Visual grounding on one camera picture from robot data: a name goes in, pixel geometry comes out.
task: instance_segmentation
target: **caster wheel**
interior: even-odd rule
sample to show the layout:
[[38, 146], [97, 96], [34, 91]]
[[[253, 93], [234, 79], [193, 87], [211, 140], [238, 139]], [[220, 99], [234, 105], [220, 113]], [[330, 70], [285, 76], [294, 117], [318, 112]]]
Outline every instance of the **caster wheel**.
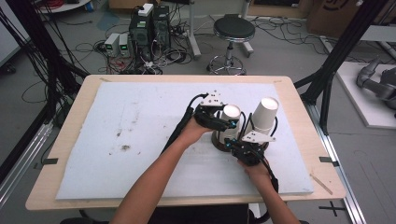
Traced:
[[17, 69], [11, 63], [6, 63], [5, 68], [7, 73], [15, 74], [17, 72]]

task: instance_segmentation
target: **cardboard box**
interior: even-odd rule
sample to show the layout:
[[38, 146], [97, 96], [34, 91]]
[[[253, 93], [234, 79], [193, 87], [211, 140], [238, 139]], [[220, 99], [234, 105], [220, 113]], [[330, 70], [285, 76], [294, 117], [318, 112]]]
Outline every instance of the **cardboard box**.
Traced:
[[308, 12], [302, 12], [297, 7], [278, 7], [267, 5], [255, 5], [253, 1], [250, 3], [247, 14], [249, 16], [262, 17], [283, 17], [302, 19], [306, 18]]
[[316, 35], [339, 37], [358, 10], [356, 1], [314, 1], [306, 20], [306, 29]]
[[314, 0], [300, 0], [298, 3], [298, 9], [302, 12], [310, 12], [314, 6]]
[[[381, 21], [382, 17], [388, 12], [388, 10], [390, 9], [390, 7], [392, 6], [394, 1], [388, 1], [384, 8], [382, 8], [382, 10], [379, 12], [378, 16], [375, 18], [374, 23], [377, 24], [378, 22]], [[385, 18], [383, 23], [388, 23], [390, 21], [392, 21], [394, 18], [396, 17], [396, 8], [394, 8], [389, 15]]]
[[108, 5], [112, 9], [132, 9], [143, 6], [145, 3], [152, 3], [151, 0], [108, 0]]

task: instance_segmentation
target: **hand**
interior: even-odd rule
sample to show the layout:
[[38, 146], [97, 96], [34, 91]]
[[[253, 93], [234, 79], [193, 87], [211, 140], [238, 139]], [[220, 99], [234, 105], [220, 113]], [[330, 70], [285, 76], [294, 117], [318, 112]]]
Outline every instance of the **hand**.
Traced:
[[199, 125], [195, 121], [195, 118], [191, 118], [187, 123], [186, 127], [184, 127], [184, 129], [181, 131], [181, 134], [177, 138], [177, 140], [183, 141], [185, 144], [190, 146], [198, 141], [201, 138], [202, 134], [210, 131], [212, 130]]
[[247, 166], [240, 160], [238, 160], [238, 163], [245, 169], [245, 173], [249, 176], [251, 182], [253, 182], [256, 188], [260, 188], [262, 185], [268, 185], [270, 188], [272, 188], [271, 176], [264, 164], [259, 163], [254, 166]]

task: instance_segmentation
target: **wooden table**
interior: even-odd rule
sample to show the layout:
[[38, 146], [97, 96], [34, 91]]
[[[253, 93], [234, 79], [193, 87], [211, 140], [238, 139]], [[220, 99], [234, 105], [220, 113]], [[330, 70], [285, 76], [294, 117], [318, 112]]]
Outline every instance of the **wooden table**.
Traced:
[[[321, 162], [319, 157], [328, 157], [318, 134], [309, 118], [298, 92], [288, 77], [264, 76], [88, 76], [78, 93], [69, 115], [49, 154], [49, 159], [58, 158], [56, 164], [45, 165], [26, 202], [29, 210], [51, 210], [66, 208], [117, 207], [117, 200], [55, 200], [64, 176], [70, 152], [78, 139], [79, 131], [91, 108], [102, 82], [207, 82], [207, 83], [266, 83], [274, 84], [298, 148], [314, 184], [314, 193], [307, 195], [282, 195], [284, 201], [342, 199], [346, 192], [332, 163]], [[259, 203], [257, 197], [200, 197], [167, 198], [159, 205], [192, 205], [222, 203]]]

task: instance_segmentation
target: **forearm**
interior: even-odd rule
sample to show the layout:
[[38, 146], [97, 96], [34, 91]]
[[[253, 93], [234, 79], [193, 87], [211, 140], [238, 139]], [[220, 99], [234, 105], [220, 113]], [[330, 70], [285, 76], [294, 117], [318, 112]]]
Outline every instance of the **forearm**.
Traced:
[[111, 224], [147, 223], [188, 144], [176, 140], [131, 187]]
[[300, 223], [280, 198], [279, 194], [276, 193], [269, 178], [257, 181], [255, 185], [264, 200], [273, 223]]

